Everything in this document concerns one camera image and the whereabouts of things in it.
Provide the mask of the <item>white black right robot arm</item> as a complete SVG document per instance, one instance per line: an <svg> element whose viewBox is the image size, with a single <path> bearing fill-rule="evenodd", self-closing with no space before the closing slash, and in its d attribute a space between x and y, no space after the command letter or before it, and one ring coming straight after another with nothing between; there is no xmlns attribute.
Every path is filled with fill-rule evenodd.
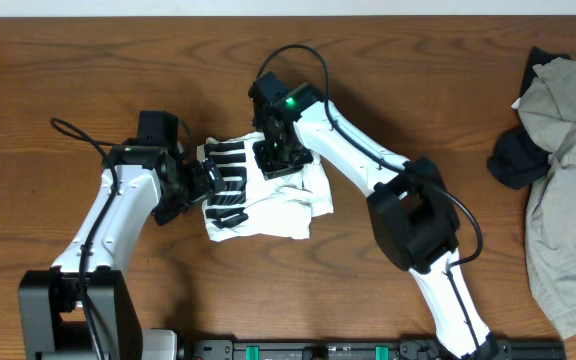
<svg viewBox="0 0 576 360"><path fill-rule="evenodd" d="M384 255L417 283L439 343L458 359L503 359L505 350L479 316L462 275L457 213L435 164L410 161L376 143L310 84L289 88L273 73L248 92L254 146L265 179L297 173L322 156L365 196L374 238Z"/></svg>

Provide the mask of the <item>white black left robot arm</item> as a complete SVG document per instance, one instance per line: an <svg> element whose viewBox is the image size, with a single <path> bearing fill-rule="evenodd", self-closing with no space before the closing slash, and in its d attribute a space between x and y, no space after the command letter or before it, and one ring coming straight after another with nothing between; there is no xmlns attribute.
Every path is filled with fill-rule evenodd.
<svg viewBox="0 0 576 360"><path fill-rule="evenodd" d="M211 158L189 160L179 141L188 126L166 111L143 111L121 143L93 139L59 118L58 132L92 145L101 184L77 234L47 270L18 287L28 359L180 359L179 336L140 325L126 273L148 218L164 225L225 185Z"/></svg>

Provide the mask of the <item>white t-shirt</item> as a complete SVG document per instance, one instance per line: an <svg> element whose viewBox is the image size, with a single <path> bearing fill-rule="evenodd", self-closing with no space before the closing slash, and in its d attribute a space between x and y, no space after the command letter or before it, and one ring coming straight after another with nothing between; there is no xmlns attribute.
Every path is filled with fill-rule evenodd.
<svg viewBox="0 0 576 360"><path fill-rule="evenodd" d="M334 212L328 177L320 157L296 173L267 180L257 165L253 147L264 136L252 132L197 147L197 158L212 158L226 188L202 203L209 238L270 235L296 240L310 236L314 217Z"/></svg>

